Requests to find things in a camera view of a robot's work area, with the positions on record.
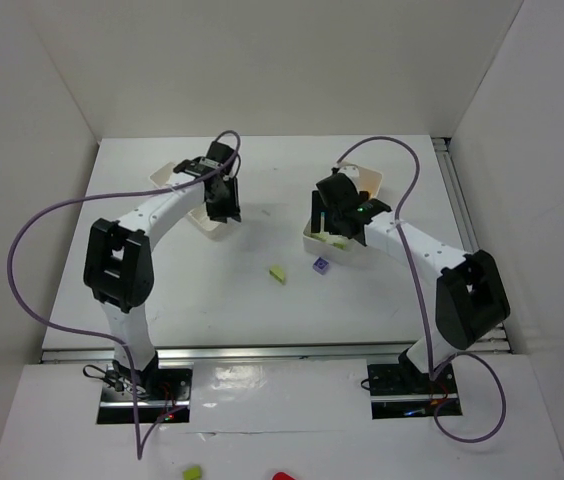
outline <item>purple block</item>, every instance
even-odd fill
[[[313,270],[318,272],[320,275],[324,275],[329,269],[329,266],[329,262],[324,260],[322,257],[318,257],[318,259],[313,264]]]

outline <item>gray wall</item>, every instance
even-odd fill
[[[564,1],[524,2],[451,147],[564,452]]]
[[[25,0],[100,137],[450,135],[521,0]]]
[[[16,5],[0,0],[0,436],[21,366],[36,359],[43,333],[9,293],[9,244],[37,210],[84,191],[97,146]],[[45,221],[18,256],[22,290],[41,312],[50,311],[76,213]]]

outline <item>purple cable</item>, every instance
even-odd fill
[[[69,205],[75,205],[77,203],[91,202],[93,200],[104,200],[104,199],[108,199],[108,198],[148,197],[148,196],[159,195],[159,194],[163,194],[163,193],[171,193],[175,190],[182,190],[183,188],[187,188],[187,187],[190,187],[190,186],[195,185],[197,183],[208,180],[209,178],[211,178],[215,175],[219,175],[223,170],[225,170],[227,168],[230,171],[231,166],[233,165],[233,162],[235,162],[235,159],[236,159],[238,152],[240,150],[241,139],[240,139],[240,135],[238,135],[237,132],[235,132],[233,130],[226,130],[226,131],[222,132],[220,135],[218,135],[217,138],[215,139],[215,141],[220,140],[222,137],[224,137],[226,135],[233,135],[235,137],[235,139],[236,139],[235,150],[225,164],[216,168],[212,172],[209,172],[206,175],[202,175],[199,178],[196,178],[196,179],[194,179],[190,182],[186,182],[186,183],[183,183],[183,184],[175,186],[175,187],[161,188],[161,189],[157,189],[157,190],[143,190],[143,191],[137,191],[137,192],[102,193],[102,194],[98,194],[98,195],[89,195],[89,196],[85,196],[85,197],[65,200],[63,202],[58,202],[54,205],[51,205],[51,206],[45,208],[44,210],[41,210],[40,212],[36,213],[35,215],[33,215],[33,217],[31,217],[24,224],[24,226],[20,229],[20,231],[17,233],[17,235],[13,239],[13,243],[11,244],[11,248],[9,248],[9,254],[7,256],[7,264],[6,264],[6,275],[7,275],[8,281],[9,281],[9,287],[11,288],[11,293],[13,293],[15,300],[18,302],[20,307],[22,307],[22,309],[26,313],[29,314],[30,317],[32,317],[34,320],[37,320],[42,325],[45,325],[45,326],[50,327],[50,328],[55,328],[56,330],[60,330],[62,332],[75,333],[77,335],[86,335],[86,336],[89,336],[89,337],[99,337],[99,338],[104,338],[106,340],[111,340],[112,342],[119,344],[124,349],[124,352],[126,353],[126,356],[129,359],[129,369],[131,370],[131,395],[133,397],[133,423],[135,425],[135,444],[136,444],[136,451],[137,451],[138,460],[142,459],[142,453],[144,451],[144,445],[146,444],[146,441],[147,441],[150,433],[155,429],[155,427],[160,422],[162,422],[162,420],[164,420],[164,418],[166,418],[166,416],[171,415],[171,414],[177,412],[178,410],[181,410],[183,407],[177,407],[177,408],[171,409],[168,412],[166,412],[165,414],[160,415],[157,418],[157,420],[153,423],[153,425],[151,425],[151,427],[149,427],[149,429],[147,430],[144,437],[141,438],[140,412],[138,410],[138,394],[137,394],[138,378],[137,378],[137,375],[135,373],[135,363],[133,362],[133,357],[131,356],[131,350],[129,349],[129,347],[126,345],[126,343],[124,343],[123,340],[121,340],[118,337],[114,337],[113,335],[109,335],[109,334],[101,333],[101,332],[93,332],[93,331],[90,331],[90,330],[82,330],[80,328],[65,327],[64,325],[59,325],[57,323],[53,323],[53,322],[47,320],[46,318],[42,317],[41,315],[39,315],[37,312],[35,312],[26,303],[24,298],[22,298],[22,295],[20,295],[20,291],[18,290],[18,288],[15,284],[15,277],[14,277],[14,274],[13,274],[13,261],[14,261],[14,258],[15,258],[15,251],[18,247],[18,244],[20,243],[20,241],[24,237],[24,234],[29,230],[29,228],[31,228],[31,226],[35,222],[37,222],[43,216],[45,216],[45,215],[47,215],[47,214],[49,214],[49,213],[51,213],[51,212],[53,212],[53,211],[55,211],[59,208],[66,207],[66,206],[69,206]]]
[[[413,160],[415,162],[415,173],[413,174],[413,180],[411,181],[409,188],[407,188],[406,192],[404,192],[404,195],[402,195],[402,198],[400,198],[400,201],[398,202],[398,205],[395,208],[395,226],[396,226],[396,229],[398,231],[398,235],[400,236],[400,241],[402,242],[402,245],[404,246],[404,253],[406,254],[406,259],[407,259],[407,262],[409,264],[409,270],[411,271],[411,277],[413,278],[413,284],[415,286],[415,293],[417,295],[418,304],[420,306],[420,314],[422,315],[422,325],[424,327],[424,339],[426,341],[427,359],[428,359],[428,364],[429,364],[428,365],[429,366],[429,379],[431,381],[435,381],[437,379],[438,375],[440,374],[440,372],[442,372],[442,370],[444,370],[444,368],[448,364],[450,364],[455,358],[457,358],[461,355],[465,355],[465,356],[474,358],[475,360],[479,361],[482,365],[484,365],[486,367],[486,369],[489,371],[489,373],[493,376],[493,379],[495,380],[495,383],[498,387],[498,391],[500,393],[500,398],[502,399],[502,413],[500,415],[500,420],[498,421],[497,425],[495,426],[495,428],[493,430],[491,430],[486,435],[483,435],[482,437],[462,438],[462,437],[458,437],[458,436],[450,433],[444,427],[442,427],[442,425],[440,424],[440,420],[438,418],[438,414],[440,412],[440,409],[447,402],[444,402],[444,403],[441,403],[440,405],[438,405],[438,407],[433,412],[433,419],[435,420],[435,424],[438,426],[438,428],[440,429],[440,431],[444,435],[446,435],[447,437],[449,437],[449,438],[451,438],[451,439],[453,439],[457,442],[462,442],[462,443],[480,443],[480,442],[483,442],[485,440],[492,438],[496,433],[498,433],[500,431],[500,429],[502,428],[502,425],[504,424],[504,420],[506,418],[506,395],[504,394],[504,388],[502,387],[502,383],[500,382],[500,379],[498,378],[498,376],[495,373],[495,371],[493,370],[493,368],[491,368],[491,366],[488,363],[486,363],[482,358],[478,357],[477,355],[474,355],[473,353],[469,353],[469,352],[455,353],[455,354],[451,355],[449,358],[447,358],[444,362],[442,362],[438,366],[437,369],[434,369],[434,367],[433,367],[433,345],[432,345],[433,342],[431,340],[431,326],[429,325],[429,315],[426,311],[426,304],[424,303],[424,293],[422,292],[422,284],[420,283],[420,276],[418,275],[417,267],[415,266],[415,260],[413,259],[413,253],[411,252],[411,247],[409,246],[409,242],[406,238],[406,235],[404,234],[404,230],[402,228],[402,225],[400,224],[400,213],[402,212],[402,207],[404,206],[404,203],[406,202],[406,200],[409,198],[409,195],[411,195],[411,192],[413,192],[413,189],[415,188],[415,185],[417,184],[418,179],[420,178],[420,159],[419,159],[417,153],[415,153],[415,150],[413,150],[413,148],[411,148],[408,144],[404,143],[402,140],[398,140],[397,138],[389,137],[389,136],[386,136],[386,135],[376,135],[376,136],[373,136],[373,137],[368,137],[368,138],[365,138],[363,140],[360,140],[359,142],[354,144],[346,152],[344,152],[340,156],[340,158],[338,158],[338,160],[335,162],[335,164],[338,165],[340,162],[342,162],[342,160],[344,160],[352,151],[354,151],[358,147],[364,145],[365,143],[373,142],[373,141],[376,141],[376,140],[392,142],[392,143],[396,143],[396,144],[400,145],[401,147],[403,147],[406,151],[408,151],[411,154],[411,156],[413,157]]]

